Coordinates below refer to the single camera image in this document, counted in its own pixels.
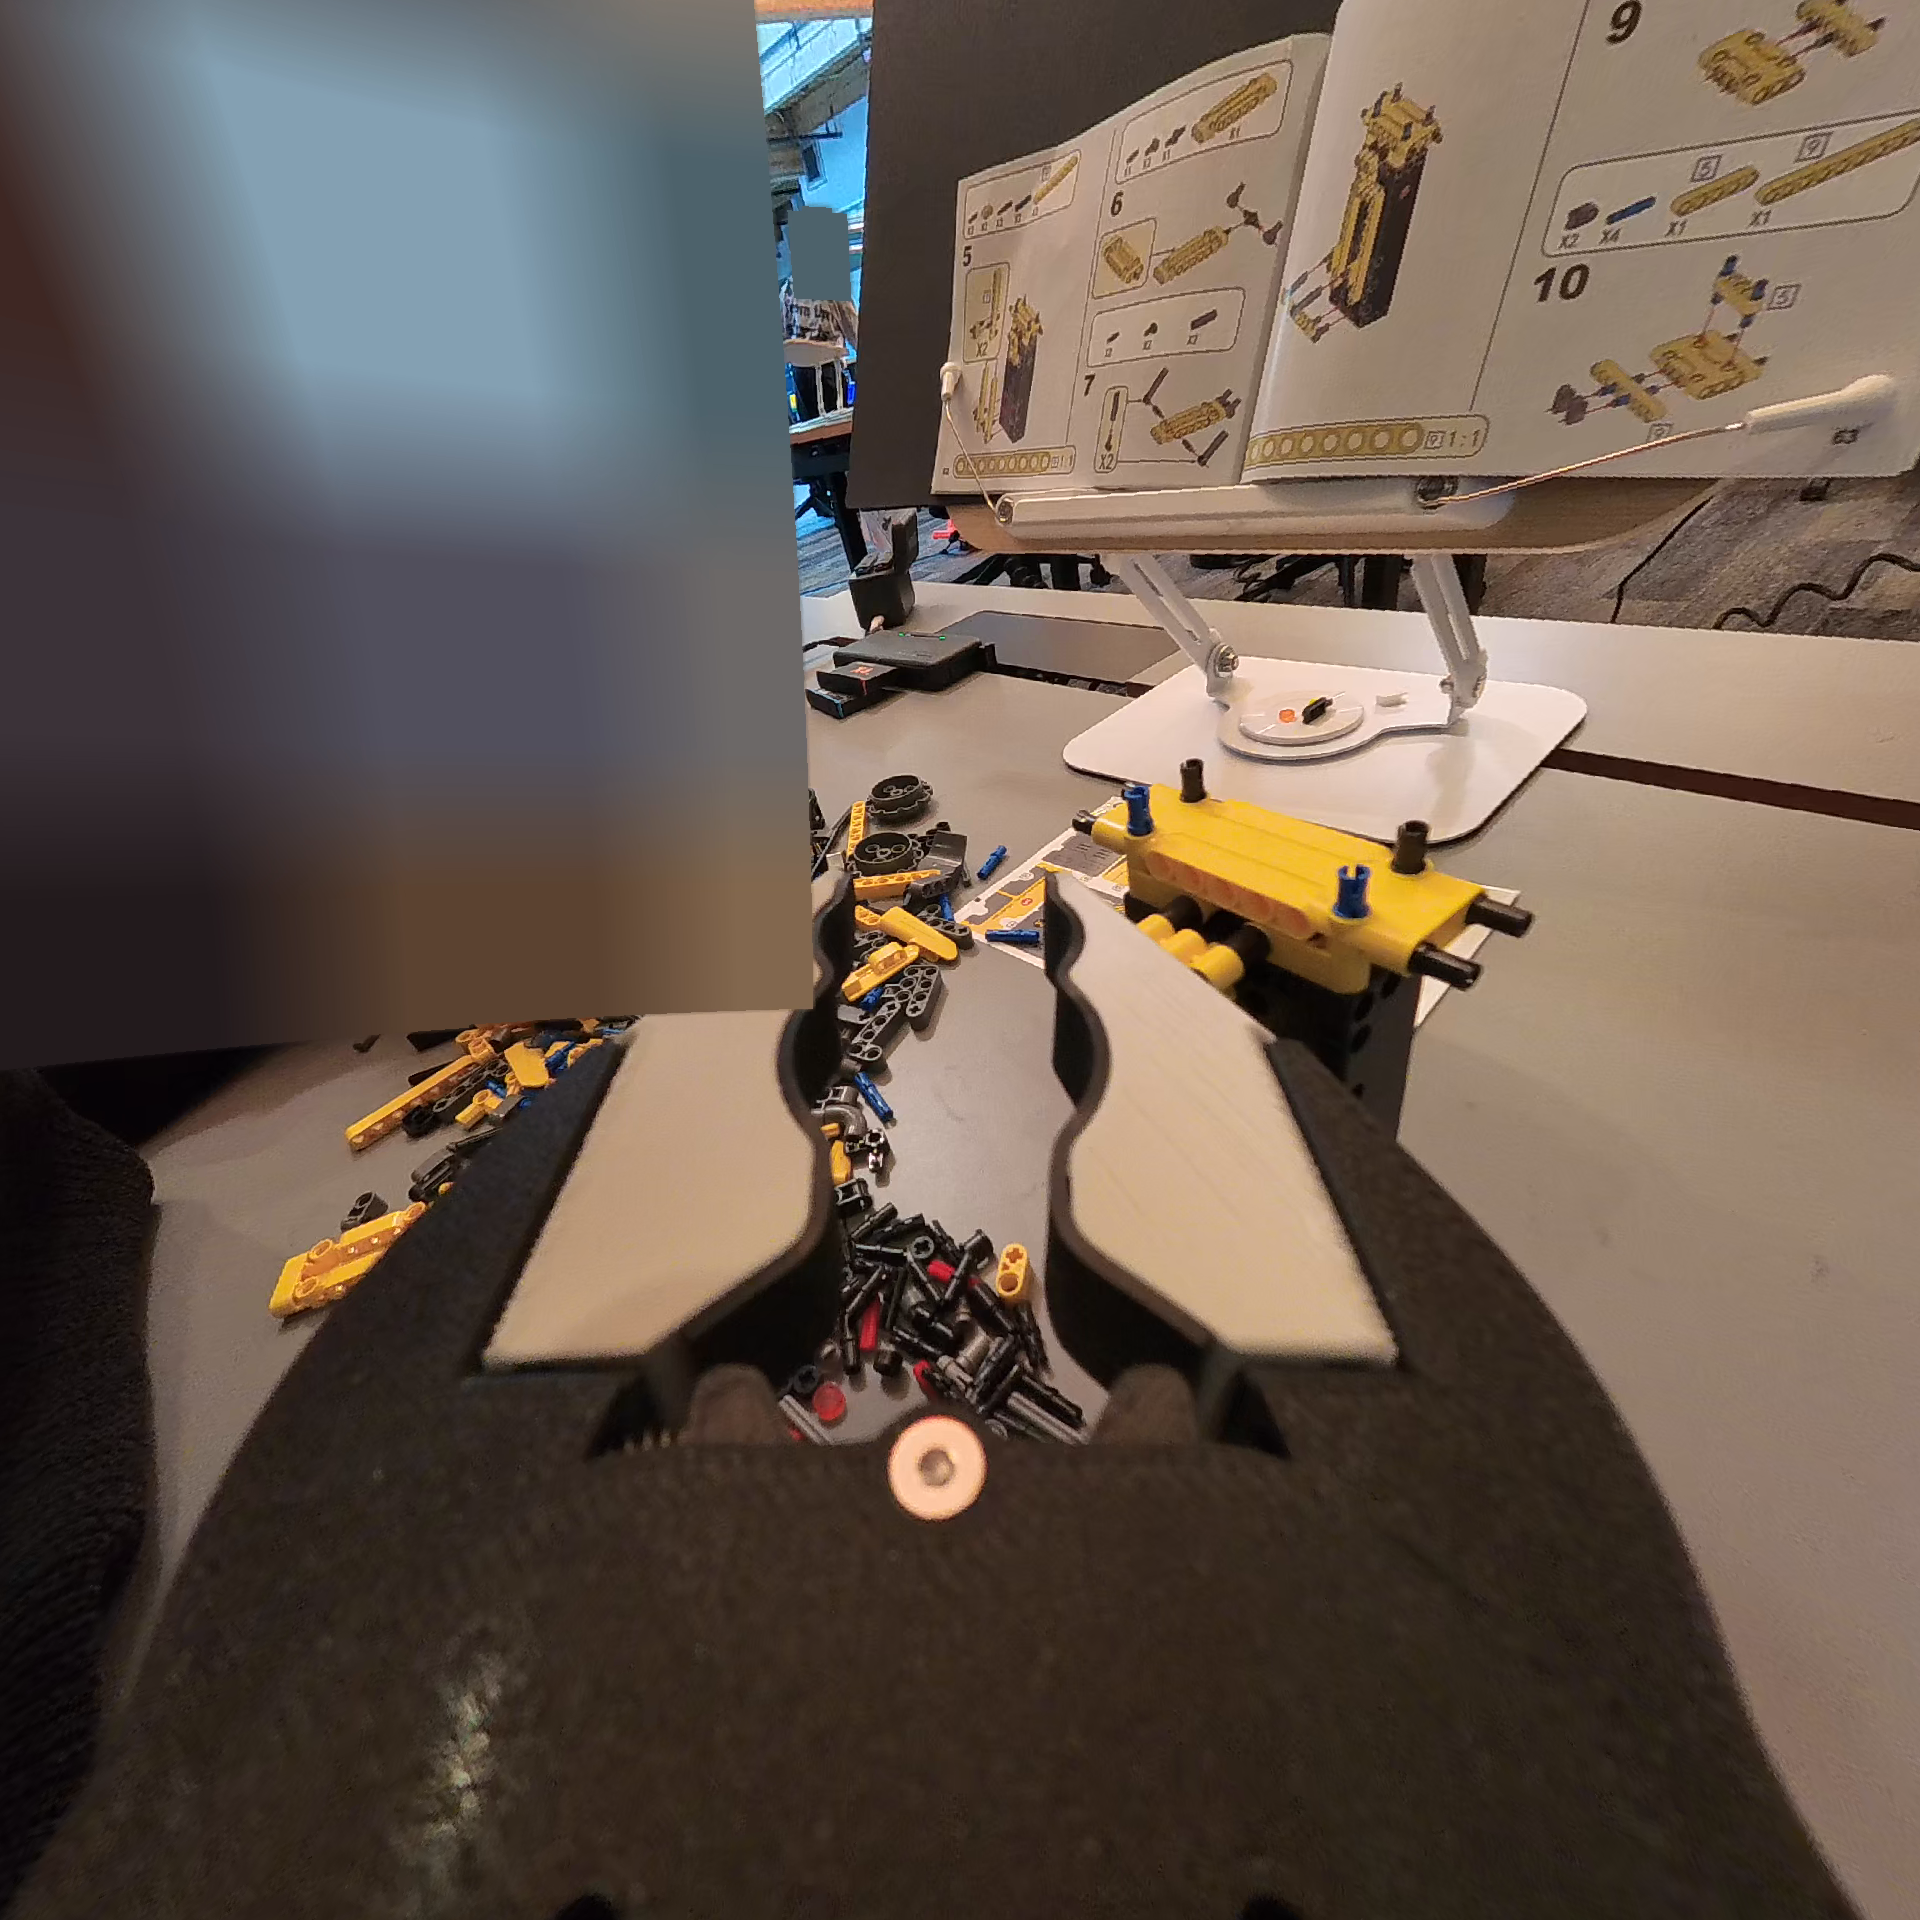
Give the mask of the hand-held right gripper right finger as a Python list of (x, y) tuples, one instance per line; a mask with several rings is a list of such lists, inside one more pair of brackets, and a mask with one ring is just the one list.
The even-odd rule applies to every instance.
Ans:
[(1398, 1345), (1270, 1037), (1081, 880), (1046, 885), (1054, 1069), (1045, 1297), (1101, 1386), (1148, 1362), (1217, 1398), (1253, 1365), (1389, 1369)]

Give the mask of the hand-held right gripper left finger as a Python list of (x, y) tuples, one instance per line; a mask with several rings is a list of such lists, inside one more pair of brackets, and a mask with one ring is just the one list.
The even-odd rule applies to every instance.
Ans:
[(489, 1337), (491, 1374), (750, 1362), (784, 1380), (828, 1337), (841, 1240), (814, 1106), (843, 1064), (847, 880), (816, 880), (811, 906), (808, 1006), (639, 1020)]

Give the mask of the heap of black pins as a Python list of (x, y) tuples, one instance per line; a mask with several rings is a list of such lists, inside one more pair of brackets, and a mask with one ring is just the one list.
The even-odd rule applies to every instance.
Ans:
[(1091, 1417), (1056, 1379), (1039, 1322), (1039, 1274), (1022, 1306), (997, 1299), (1001, 1248), (985, 1233), (953, 1240), (924, 1217), (873, 1206), (864, 1185), (838, 1202), (838, 1297), (832, 1333), (777, 1393), (803, 1442), (851, 1438), (854, 1411), (939, 1413), (993, 1436), (1083, 1445)]

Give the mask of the pile of building brick parts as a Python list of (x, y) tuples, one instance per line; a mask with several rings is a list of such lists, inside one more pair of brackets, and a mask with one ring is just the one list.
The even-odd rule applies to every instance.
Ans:
[[(828, 822), (808, 800), (808, 849), (816, 877), (851, 882), (854, 933), (852, 964), (832, 992), (833, 1065), (822, 1099), (822, 1130), (832, 1140), (832, 1177), (851, 1176), (851, 1154), (867, 1154), (870, 1170), (881, 1170), (887, 1134), (860, 1117), (856, 1102), (880, 1117), (891, 1110), (873, 1081), (896, 1045), (899, 1029), (924, 1029), (943, 994), (943, 971), (971, 949), (971, 931), (955, 921), (953, 893), (971, 882), (967, 837), (931, 814), (900, 828), (868, 817), (868, 796)], [(912, 832), (927, 850), (927, 870), (896, 880), (856, 880), (845, 853), (864, 832)], [(351, 1120), (345, 1147), (371, 1153), (392, 1136), (413, 1140), (447, 1132), (453, 1142), (413, 1176), (411, 1202), (435, 1202), (457, 1179), (477, 1146), (551, 1091), (572, 1068), (635, 1029), (632, 1014), (583, 1014), (464, 1024), (411, 1035), (413, 1049), (429, 1056), (401, 1091), (371, 1114)]]

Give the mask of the yellow black brick model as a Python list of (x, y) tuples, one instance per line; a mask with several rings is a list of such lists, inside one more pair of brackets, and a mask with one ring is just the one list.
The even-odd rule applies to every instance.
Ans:
[(1531, 913), (1433, 866), (1427, 826), (1391, 846), (1208, 796), (1199, 758), (1179, 781), (1127, 785), (1072, 828), (1125, 864), (1127, 921), (1297, 1043), (1383, 1125), (1400, 1128), (1422, 990), (1469, 990), (1469, 934), (1523, 938)]

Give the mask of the yellow flat panel assembly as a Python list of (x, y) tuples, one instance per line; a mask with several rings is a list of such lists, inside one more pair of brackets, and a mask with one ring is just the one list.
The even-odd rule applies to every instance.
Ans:
[(389, 1210), (377, 1190), (359, 1194), (336, 1234), (286, 1258), (272, 1288), (272, 1317), (286, 1322), (336, 1306), (423, 1214), (417, 1200)]

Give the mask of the yellow grey sticker sheet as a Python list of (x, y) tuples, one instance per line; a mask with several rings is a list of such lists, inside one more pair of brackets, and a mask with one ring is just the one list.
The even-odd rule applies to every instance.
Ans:
[(1039, 931), (1045, 880), (1054, 873), (1079, 877), (1107, 906), (1120, 907), (1127, 885), (1125, 854), (1067, 828), (1028, 860), (1001, 864), (975, 899), (953, 910), (955, 921), (968, 926), (977, 939), (1006, 929)]

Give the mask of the white book stand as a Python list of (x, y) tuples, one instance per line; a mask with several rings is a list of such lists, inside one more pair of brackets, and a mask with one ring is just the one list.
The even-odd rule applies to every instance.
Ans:
[[(1606, 545), (1704, 494), (1685, 478), (1598, 478), (1621, 459), (1501, 483), (1308, 478), (990, 504), (985, 457), (963, 453), (955, 523), (971, 545), (1007, 555), (1100, 557), (1187, 660), (1064, 749), (1077, 773), (1165, 781), (1199, 758), (1207, 788), (1228, 800), (1376, 842), (1417, 819), (1436, 843), (1451, 843), (1484, 828), (1587, 716), (1569, 690), (1488, 680), (1455, 560)], [(1403, 560), (1441, 666), (1427, 674), (1240, 652), (1168, 576), (1160, 557), (1188, 552)], [(1320, 694), (1335, 694), (1335, 710), (1308, 739), (1263, 736), (1275, 709)]]

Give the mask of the black hub device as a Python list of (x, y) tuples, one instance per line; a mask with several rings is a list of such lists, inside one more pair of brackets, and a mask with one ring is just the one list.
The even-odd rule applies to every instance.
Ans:
[(833, 645), (816, 676), (821, 689), (862, 694), (934, 693), (991, 666), (991, 646), (967, 634), (877, 632)]

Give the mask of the black power adapter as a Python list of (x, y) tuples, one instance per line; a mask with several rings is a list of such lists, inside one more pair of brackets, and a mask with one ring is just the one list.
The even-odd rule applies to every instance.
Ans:
[(916, 509), (887, 520), (881, 552), (870, 553), (847, 576), (854, 628), (862, 636), (899, 632), (916, 605), (912, 566), (921, 557), (921, 516)]

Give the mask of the instruction booklet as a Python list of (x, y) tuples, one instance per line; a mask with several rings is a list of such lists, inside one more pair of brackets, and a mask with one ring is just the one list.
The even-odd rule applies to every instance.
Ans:
[(1169, 12), (953, 192), (937, 491), (1915, 464), (1915, 5)]

